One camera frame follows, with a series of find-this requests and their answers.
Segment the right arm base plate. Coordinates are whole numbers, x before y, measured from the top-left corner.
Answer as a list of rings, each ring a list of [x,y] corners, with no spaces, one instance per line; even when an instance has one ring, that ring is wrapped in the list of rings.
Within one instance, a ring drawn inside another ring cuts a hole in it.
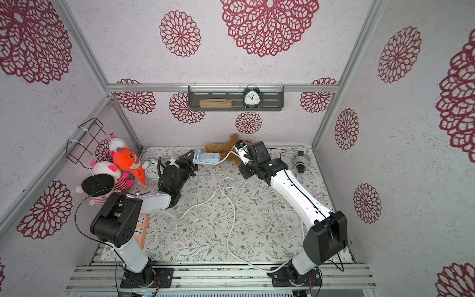
[[[267,274],[274,287],[320,287],[322,273],[318,267],[301,275],[294,267],[282,267],[276,272]]]

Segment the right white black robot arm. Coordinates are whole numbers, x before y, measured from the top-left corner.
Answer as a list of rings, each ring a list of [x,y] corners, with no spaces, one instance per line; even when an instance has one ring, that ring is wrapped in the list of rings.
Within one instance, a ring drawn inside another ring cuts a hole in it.
[[[317,201],[282,159],[270,156],[263,142],[246,145],[238,141],[235,151],[241,159],[239,170],[242,177],[256,176],[265,181],[287,200],[308,230],[303,251],[288,265],[289,277],[297,280],[347,248],[345,215],[340,211],[333,212]]]

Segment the pink power strip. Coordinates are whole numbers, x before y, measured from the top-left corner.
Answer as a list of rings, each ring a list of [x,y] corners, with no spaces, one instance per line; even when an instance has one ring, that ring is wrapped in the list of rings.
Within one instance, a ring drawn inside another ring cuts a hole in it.
[[[145,246],[149,220],[150,218],[148,215],[140,215],[137,220],[134,237],[141,249],[144,249]]]

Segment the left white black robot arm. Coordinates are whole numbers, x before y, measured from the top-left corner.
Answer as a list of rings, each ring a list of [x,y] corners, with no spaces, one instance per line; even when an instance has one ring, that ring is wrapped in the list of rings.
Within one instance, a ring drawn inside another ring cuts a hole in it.
[[[186,181],[198,170],[194,159],[195,151],[190,150],[176,160],[166,163],[157,160],[157,193],[143,196],[112,193],[91,223],[90,232],[113,247],[128,272],[141,273],[149,263],[135,239],[139,217],[169,209],[178,203]]]

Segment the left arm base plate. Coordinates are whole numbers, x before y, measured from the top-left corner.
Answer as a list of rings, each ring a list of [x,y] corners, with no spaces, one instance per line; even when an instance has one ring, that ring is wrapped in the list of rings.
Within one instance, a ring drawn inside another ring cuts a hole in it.
[[[173,279],[174,269],[146,267],[142,272],[124,271],[120,284],[123,289],[136,288],[169,288]]]

